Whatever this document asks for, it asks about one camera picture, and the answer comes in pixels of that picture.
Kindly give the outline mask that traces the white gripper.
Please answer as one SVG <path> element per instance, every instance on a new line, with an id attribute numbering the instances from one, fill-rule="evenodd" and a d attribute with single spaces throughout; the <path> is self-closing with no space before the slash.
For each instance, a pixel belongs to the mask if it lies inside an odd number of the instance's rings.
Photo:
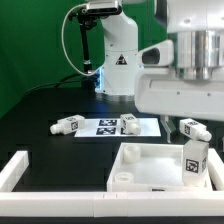
<path id="1" fill-rule="evenodd" d="M 224 121 L 224 69 L 216 69 L 210 80 L 178 79 L 170 68 L 141 69 L 135 81 L 135 106 L 140 112 L 161 115 L 168 143 L 176 132 L 170 116 Z"/>

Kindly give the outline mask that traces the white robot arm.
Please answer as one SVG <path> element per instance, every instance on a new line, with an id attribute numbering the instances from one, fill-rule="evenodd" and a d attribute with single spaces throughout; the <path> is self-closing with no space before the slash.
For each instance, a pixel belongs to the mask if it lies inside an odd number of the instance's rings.
<path id="1" fill-rule="evenodd" d="M 224 0 L 154 0 L 164 37 L 137 49 L 125 15 L 102 24 L 105 63 L 97 92 L 132 97 L 144 113 L 224 121 Z"/>

